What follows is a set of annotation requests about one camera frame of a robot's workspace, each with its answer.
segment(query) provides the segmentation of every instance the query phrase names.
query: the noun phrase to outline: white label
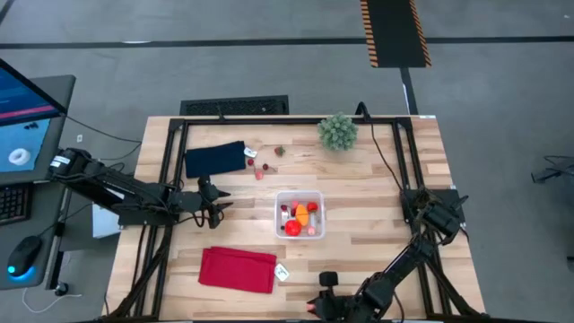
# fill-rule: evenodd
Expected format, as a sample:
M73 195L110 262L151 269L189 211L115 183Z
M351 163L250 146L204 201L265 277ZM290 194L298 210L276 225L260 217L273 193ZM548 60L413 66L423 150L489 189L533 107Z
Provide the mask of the white label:
M289 272L283 265L277 264L277 266L275 266L275 276L284 282L289 277Z
M124 198L126 197L125 195L123 195L123 194L121 194L121 193L119 193L119 192L116 192L116 191L113 190L113 189L106 188L106 190L108 190L109 193L111 193L111 194L113 194L113 195L115 195L115 196L117 196L117 197L119 197L119 198L121 198L121 199L124 199Z
M257 156L257 152L253 151L247 147L245 147L245 150L243 151L243 153L247 156L247 157L251 157L251 158L255 158L255 156Z
M64 164L69 164L70 160L67 159L66 157L62 157L62 156L56 156L54 157L54 162L63 162Z

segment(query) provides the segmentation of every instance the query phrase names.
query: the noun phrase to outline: monitor screen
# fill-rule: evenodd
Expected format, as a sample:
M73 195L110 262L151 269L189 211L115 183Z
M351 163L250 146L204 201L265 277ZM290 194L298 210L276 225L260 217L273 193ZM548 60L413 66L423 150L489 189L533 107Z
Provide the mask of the monitor screen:
M61 109L53 99L3 63L0 65L0 125L60 115Z

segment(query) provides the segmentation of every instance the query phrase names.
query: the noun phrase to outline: computer mouse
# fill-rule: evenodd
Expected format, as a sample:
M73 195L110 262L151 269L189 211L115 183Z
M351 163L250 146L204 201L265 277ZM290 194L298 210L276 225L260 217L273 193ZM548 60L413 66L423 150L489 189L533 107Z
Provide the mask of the computer mouse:
M42 239L38 236L26 237L20 241L8 258L8 274L12 277L26 274L34 264L40 247L42 247Z

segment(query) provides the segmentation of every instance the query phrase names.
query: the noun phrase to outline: clear plastic bin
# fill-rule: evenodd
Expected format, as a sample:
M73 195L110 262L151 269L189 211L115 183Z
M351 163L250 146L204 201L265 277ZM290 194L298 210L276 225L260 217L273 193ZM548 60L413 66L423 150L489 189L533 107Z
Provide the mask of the clear plastic bin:
M293 237L287 235L285 231L281 230L282 218L281 218L281 205L287 205L291 207L292 201L297 201L299 204L307 205L308 202L317 203L318 210L317 216L317 227L315 235L309 235L307 233L307 227L303 227L301 234ZM325 237L325 200L323 199L323 194L319 191L307 191L307 190L294 190L294 191L281 191L275 196L275 235L279 239L288 240L318 240Z

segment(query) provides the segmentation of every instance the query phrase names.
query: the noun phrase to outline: gray carpet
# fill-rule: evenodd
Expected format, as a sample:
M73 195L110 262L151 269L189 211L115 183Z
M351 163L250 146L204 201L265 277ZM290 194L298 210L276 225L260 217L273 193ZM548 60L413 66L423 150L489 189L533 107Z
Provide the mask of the gray carpet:
M574 34L568 0L424 0L428 37ZM16 0L0 42L362 36L347 0ZM465 204L486 309L515 319L574 321L572 183L535 185L545 154L574 154L574 43L429 45L433 67L412 69L421 114L437 115ZM0 50L29 77L74 74L70 114L115 135L141 138L151 115L177 115L181 100L288 94L292 114L404 114L396 69L372 69L364 46ZM75 138L83 134L83 142ZM66 123L62 146L116 157L131 145ZM127 169L136 156L126 159ZM0 292L6 322L66 322L100 314L115 240L72 253L62 278L80 299L39 315L22 291ZM53 299L30 289L35 309Z

